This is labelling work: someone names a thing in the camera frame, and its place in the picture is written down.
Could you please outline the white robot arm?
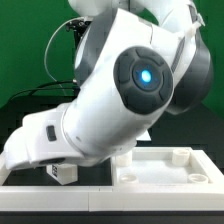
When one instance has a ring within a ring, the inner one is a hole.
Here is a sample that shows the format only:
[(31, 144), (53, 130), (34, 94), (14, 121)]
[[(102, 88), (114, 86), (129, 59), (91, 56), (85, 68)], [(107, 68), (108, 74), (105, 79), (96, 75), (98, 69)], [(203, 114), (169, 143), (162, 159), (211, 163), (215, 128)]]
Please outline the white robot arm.
[(4, 145), (9, 170), (90, 167), (130, 151), (165, 113), (208, 93), (212, 60), (193, 0), (68, 0), (88, 24), (71, 103), (24, 117)]

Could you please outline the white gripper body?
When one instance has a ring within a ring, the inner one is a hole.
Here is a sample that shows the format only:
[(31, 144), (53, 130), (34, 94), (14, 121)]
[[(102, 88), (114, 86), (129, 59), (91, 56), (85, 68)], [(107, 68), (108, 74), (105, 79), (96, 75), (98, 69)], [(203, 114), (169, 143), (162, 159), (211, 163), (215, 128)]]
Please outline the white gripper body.
[(62, 115), (52, 109), (25, 116), (4, 145), (6, 168), (28, 169), (75, 159), (77, 152), (63, 133)]

